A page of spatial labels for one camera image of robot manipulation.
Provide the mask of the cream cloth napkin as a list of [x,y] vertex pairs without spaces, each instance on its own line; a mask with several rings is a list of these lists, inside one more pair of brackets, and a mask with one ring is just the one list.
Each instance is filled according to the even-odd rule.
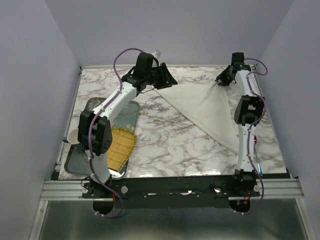
[[174,109],[219,144],[239,153],[227,94],[217,83],[178,84],[156,91]]

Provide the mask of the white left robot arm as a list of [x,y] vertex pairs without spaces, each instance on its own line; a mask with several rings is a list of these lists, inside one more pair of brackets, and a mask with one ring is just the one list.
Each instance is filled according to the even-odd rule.
[[111,191],[107,182],[111,177],[107,151],[113,141],[111,124],[115,118],[147,86],[162,90],[177,85],[167,65],[159,62],[160,56],[159,50],[153,53],[141,50],[127,74],[115,74],[119,84],[114,92],[93,110],[83,110],[80,114],[77,140],[89,158],[90,177],[96,182],[93,191],[101,198],[107,197]]

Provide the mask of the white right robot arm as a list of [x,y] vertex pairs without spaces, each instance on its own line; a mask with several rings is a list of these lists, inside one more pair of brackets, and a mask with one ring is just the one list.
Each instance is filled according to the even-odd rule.
[[232,82],[241,86],[241,97],[234,112],[234,122],[239,132],[239,154],[234,171],[234,178],[230,183],[230,191],[241,196],[248,190],[248,184],[256,183],[257,169],[253,163],[254,138],[258,123],[265,114],[265,99],[257,93],[253,85],[254,72],[245,63],[242,52],[231,55],[231,63],[215,79],[218,85],[226,87]]

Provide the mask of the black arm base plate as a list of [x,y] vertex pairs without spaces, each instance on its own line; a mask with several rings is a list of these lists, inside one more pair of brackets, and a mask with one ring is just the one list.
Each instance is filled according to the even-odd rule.
[[118,209],[228,208],[231,201],[259,196],[257,181],[239,184],[234,175],[122,178],[106,187],[90,180],[82,194]]

